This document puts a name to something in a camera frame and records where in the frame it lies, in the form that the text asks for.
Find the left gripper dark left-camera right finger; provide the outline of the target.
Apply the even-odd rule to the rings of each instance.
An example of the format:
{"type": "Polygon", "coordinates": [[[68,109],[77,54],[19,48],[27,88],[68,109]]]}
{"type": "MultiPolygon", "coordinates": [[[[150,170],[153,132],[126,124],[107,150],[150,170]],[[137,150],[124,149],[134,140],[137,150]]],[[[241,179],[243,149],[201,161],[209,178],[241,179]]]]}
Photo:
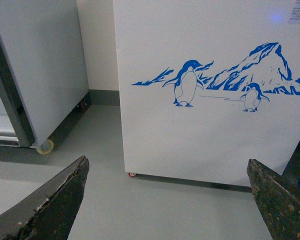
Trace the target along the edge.
{"type": "Polygon", "coordinates": [[[256,159],[247,175],[253,198],[274,240],[300,240],[300,187],[256,159]]]}

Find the left gripper dark left-camera left finger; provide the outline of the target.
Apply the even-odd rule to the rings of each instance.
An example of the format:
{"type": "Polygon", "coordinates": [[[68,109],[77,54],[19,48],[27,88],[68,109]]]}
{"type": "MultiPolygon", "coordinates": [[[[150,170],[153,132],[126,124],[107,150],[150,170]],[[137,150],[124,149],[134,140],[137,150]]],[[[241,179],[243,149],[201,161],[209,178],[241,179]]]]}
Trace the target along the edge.
{"type": "Polygon", "coordinates": [[[83,155],[0,215],[0,240],[66,240],[90,170],[83,155]]]}

